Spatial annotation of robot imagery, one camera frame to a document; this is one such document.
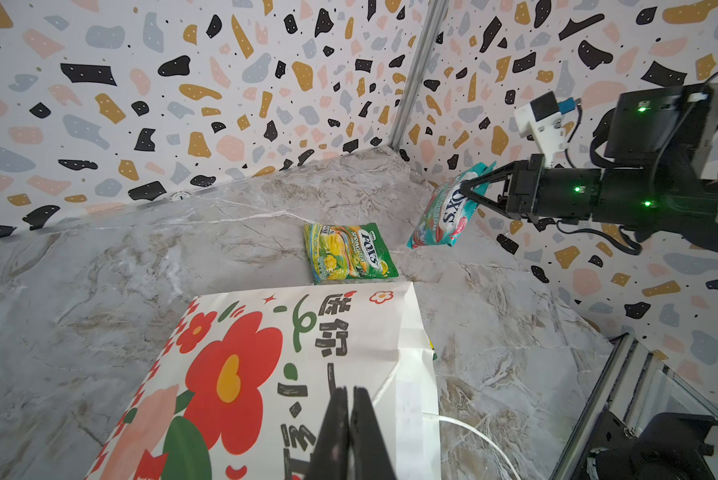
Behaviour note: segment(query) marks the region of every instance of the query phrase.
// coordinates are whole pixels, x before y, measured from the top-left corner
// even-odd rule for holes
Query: teal candy bag
[[[457,237],[466,228],[474,210],[479,206],[477,202],[460,193],[460,184],[464,180],[481,177],[492,171],[494,167],[495,162],[489,167],[482,163],[476,164],[437,187],[407,246],[417,248],[423,245],[454,245]],[[484,195],[488,186],[489,183],[481,184],[473,191]]]

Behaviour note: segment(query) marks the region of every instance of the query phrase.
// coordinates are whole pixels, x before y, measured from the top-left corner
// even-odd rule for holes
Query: brand logo
[[[380,269],[381,262],[377,259],[377,251],[375,250],[375,243],[373,242],[373,234],[370,234],[366,230],[359,230],[359,238],[361,239],[361,251],[364,254],[364,258],[367,259],[373,267]]]
[[[463,175],[460,182],[454,184],[452,189],[447,192],[447,196],[444,197],[444,207],[442,208],[442,213],[439,217],[440,224],[455,224],[457,222],[463,212],[463,207],[466,205],[468,200],[468,197],[460,193],[460,183],[464,180],[471,180],[476,177],[476,173],[468,172],[468,174]]]

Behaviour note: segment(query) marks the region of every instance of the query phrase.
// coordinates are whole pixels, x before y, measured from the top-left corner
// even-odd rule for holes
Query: paper bag
[[[303,478],[336,386],[369,391],[398,478],[439,478],[432,358],[412,283],[199,296],[87,478]]]

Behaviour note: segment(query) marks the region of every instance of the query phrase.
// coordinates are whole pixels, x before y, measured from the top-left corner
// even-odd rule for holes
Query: white rope handle
[[[493,448],[495,448],[495,449],[500,453],[500,455],[503,456],[503,459],[506,461],[506,463],[508,464],[508,466],[511,468],[511,472],[513,472],[513,475],[514,475],[515,477],[517,477],[517,480],[522,480],[522,479],[519,477],[519,474],[517,473],[517,469],[513,467],[513,464],[511,463],[510,460],[508,460],[508,456],[503,452],[503,450],[501,450],[500,447],[498,447],[498,445],[497,445],[495,442],[493,442],[488,436],[484,435],[483,433],[481,433],[481,432],[480,432],[479,430],[477,430],[476,428],[471,427],[469,424],[467,424],[467,423],[465,423],[465,422],[461,422],[460,420],[456,420],[455,418],[444,417],[444,416],[440,416],[440,415],[433,415],[432,413],[423,413],[423,417],[424,417],[424,418],[431,418],[431,419],[434,419],[434,420],[439,420],[440,422],[453,423],[453,424],[458,425],[458,426],[461,426],[461,427],[463,427],[463,428],[467,428],[467,429],[469,429],[471,432],[476,433],[479,437],[482,438],[482,440],[484,440],[484,441],[487,442],[490,446],[492,446]]]

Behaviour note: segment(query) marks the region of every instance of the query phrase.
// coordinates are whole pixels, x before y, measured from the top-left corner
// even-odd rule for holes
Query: yellow flower center
[[[218,397],[226,403],[231,403],[239,396],[241,389],[241,379],[236,373],[239,371],[239,356],[231,355],[225,360],[223,368],[218,376],[218,384],[215,390]]]

